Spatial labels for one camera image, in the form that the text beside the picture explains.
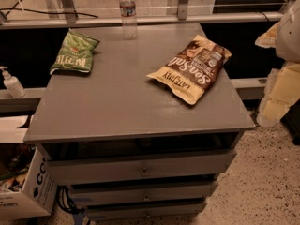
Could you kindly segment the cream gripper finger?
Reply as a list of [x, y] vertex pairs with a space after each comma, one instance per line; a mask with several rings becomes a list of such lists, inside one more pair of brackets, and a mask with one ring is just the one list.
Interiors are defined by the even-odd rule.
[[262, 48], [275, 48], [279, 22], [272, 25], [265, 33], [255, 40], [255, 45]]
[[263, 127], [273, 126], [299, 99], [300, 64], [286, 62], [281, 69], [273, 68], [264, 87], [257, 122]]

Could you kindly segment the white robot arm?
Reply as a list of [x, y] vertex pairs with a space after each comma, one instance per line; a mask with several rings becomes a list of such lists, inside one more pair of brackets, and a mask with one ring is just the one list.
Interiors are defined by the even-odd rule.
[[300, 0], [296, 0], [279, 22], [259, 36], [255, 44], [274, 48], [285, 63], [267, 77], [257, 115], [260, 126], [276, 124], [300, 99]]

